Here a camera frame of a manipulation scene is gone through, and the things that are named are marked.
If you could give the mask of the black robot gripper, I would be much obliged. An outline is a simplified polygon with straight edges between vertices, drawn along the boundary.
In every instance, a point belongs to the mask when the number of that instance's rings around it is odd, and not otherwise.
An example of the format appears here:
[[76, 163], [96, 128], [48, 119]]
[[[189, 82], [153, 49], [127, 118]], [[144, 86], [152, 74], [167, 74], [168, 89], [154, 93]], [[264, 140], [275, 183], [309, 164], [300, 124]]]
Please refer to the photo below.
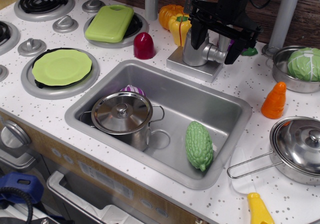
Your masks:
[[[228, 38], [257, 38], [263, 28], [250, 19], [246, 7], [250, 0], [193, 0], [192, 11], [189, 15], [191, 27], [191, 45], [195, 50], [203, 44], [208, 30]], [[243, 49], [255, 48], [255, 43], [244, 39], [234, 40], [228, 50], [224, 64], [232, 65]]]

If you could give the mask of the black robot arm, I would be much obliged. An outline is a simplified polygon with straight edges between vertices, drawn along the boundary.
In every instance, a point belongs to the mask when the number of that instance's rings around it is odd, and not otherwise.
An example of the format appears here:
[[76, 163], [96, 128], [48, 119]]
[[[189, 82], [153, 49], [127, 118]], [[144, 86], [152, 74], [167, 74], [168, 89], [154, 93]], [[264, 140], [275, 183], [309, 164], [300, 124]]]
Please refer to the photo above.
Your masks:
[[195, 51], [206, 42], [208, 30], [219, 34], [218, 47], [210, 43], [202, 52], [208, 61], [233, 64], [244, 49], [254, 48], [263, 28], [246, 14], [249, 0], [194, 0], [190, 14], [190, 43]]

